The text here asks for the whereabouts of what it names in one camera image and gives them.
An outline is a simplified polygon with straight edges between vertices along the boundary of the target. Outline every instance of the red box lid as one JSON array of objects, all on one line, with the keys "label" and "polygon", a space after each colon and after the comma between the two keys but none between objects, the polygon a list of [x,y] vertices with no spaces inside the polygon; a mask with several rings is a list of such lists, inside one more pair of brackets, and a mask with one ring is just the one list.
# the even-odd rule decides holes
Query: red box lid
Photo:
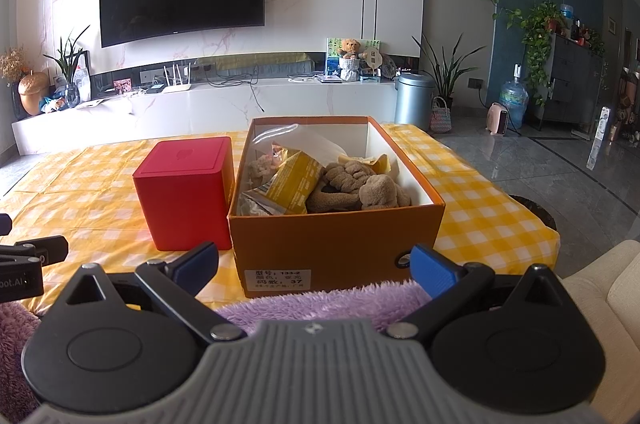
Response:
[{"label": "red box lid", "polygon": [[154,175],[194,175],[222,170],[229,137],[161,141],[135,170],[134,177]]}]

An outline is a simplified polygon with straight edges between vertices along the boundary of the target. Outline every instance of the blue water bottle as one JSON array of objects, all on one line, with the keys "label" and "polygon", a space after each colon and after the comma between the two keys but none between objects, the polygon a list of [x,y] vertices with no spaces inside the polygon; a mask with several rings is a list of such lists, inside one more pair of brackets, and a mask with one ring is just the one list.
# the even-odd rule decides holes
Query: blue water bottle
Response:
[{"label": "blue water bottle", "polygon": [[510,125],[513,125],[515,130],[522,126],[522,118],[529,103],[527,89],[520,83],[520,69],[520,65],[516,65],[513,81],[507,81],[500,91],[500,104],[509,111]]}]

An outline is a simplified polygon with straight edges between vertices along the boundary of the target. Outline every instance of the beige sofa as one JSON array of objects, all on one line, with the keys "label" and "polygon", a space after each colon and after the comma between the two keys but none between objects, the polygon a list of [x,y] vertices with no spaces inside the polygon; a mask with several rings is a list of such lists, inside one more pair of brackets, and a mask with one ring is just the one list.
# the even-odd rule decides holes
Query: beige sofa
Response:
[{"label": "beige sofa", "polygon": [[608,422],[626,423],[640,410],[640,242],[618,244],[562,283],[604,348],[592,406]]}]

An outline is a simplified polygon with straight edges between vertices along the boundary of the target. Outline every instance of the purple fluffy blanket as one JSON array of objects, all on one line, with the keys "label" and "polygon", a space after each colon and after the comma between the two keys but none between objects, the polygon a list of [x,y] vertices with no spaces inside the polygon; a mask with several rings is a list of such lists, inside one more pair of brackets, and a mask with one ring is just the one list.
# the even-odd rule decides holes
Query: purple fluffy blanket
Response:
[{"label": "purple fluffy blanket", "polygon": [[[382,330],[428,302],[414,281],[369,285],[362,289],[256,298],[228,305],[219,314],[252,334],[260,320],[371,319]],[[23,420],[38,405],[22,375],[20,355],[39,320],[19,303],[0,304],[0,414]]]}]

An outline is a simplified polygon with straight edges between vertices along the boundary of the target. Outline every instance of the blue metallic trash can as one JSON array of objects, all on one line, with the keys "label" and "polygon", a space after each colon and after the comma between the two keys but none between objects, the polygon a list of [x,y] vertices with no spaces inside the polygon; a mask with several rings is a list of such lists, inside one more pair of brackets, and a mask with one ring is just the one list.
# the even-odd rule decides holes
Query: blue metallic trash can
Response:
[{"label": "blue metallic trash can", "polygon": [[427,131],[431,119],[431,100],[436,83],[431,76],[401,74],[396,78],[396,118],[401,125],[415,125]]}]

